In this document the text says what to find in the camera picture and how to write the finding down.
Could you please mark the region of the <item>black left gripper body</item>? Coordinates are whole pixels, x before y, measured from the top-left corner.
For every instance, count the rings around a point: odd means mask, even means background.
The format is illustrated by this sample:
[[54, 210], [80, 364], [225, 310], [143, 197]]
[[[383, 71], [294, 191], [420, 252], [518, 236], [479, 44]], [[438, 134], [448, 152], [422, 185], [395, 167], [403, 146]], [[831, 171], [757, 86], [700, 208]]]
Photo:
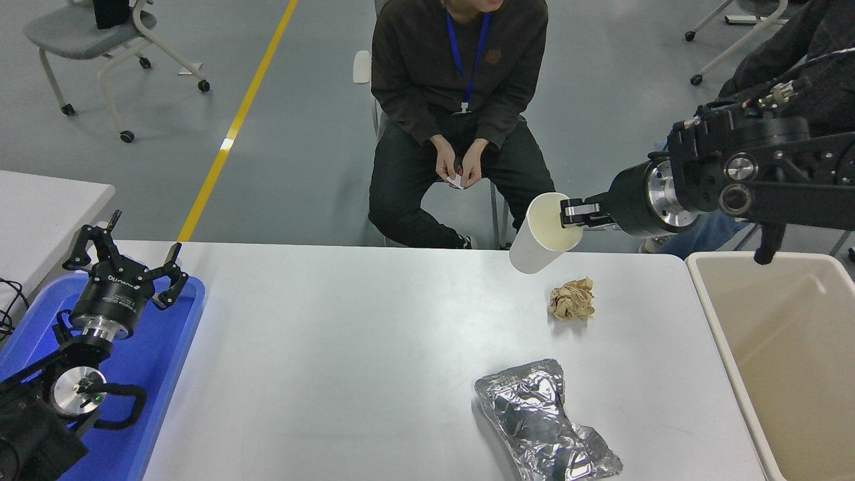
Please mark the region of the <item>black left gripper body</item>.
[[82, 328], [86, 319], [101, 317], [124, 328], [136, 327], [154, 294], [153, 281], [137, 280], [146, 269], [132, 260], [120, 263], [119, 267], [107, 261], [95, 264], [69, 316], [72, 325]]

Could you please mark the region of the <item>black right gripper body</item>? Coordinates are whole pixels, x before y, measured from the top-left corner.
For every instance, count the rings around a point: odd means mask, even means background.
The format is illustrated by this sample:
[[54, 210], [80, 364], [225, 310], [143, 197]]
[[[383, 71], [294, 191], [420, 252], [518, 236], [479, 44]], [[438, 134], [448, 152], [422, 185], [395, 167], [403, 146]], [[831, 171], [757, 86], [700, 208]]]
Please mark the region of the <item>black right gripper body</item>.
[[605, 211], [620, 228], [637, 238], [669, 234], [665, 222], [654, 213], [649, 195], [653, 162], [642, 162], [614, 177], [607, 192]]

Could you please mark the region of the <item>person's left hand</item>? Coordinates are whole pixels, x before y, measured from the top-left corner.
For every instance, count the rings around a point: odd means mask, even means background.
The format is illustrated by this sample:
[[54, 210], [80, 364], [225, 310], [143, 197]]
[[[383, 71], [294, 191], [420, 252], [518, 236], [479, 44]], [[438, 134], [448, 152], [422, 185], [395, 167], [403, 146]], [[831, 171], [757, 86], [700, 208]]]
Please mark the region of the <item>person's left hand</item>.
[[461, 164], [461, 187], [463, 189], [470, 188], [483, 178], [482, 174], [482, 154], [486, 147], [489, 146], [489, 141], [486, 139], [475, 139], [468, 147], [467, 152], [462, 156]]

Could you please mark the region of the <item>person's right hand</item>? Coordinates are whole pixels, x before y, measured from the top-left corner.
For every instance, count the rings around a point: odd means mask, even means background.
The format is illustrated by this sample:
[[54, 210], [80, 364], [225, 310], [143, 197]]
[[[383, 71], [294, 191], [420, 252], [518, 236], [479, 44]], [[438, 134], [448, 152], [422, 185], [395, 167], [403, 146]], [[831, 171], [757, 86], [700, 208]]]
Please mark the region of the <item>person's right hand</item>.
[[455, 167], [457, 155], [451, 143], [442, 134], [436, 134], [430, 138], [431, 144], [436, 149], [436, 173], [446, 183], [452, 184], [453, 188], [460, 188], [461, 176]]

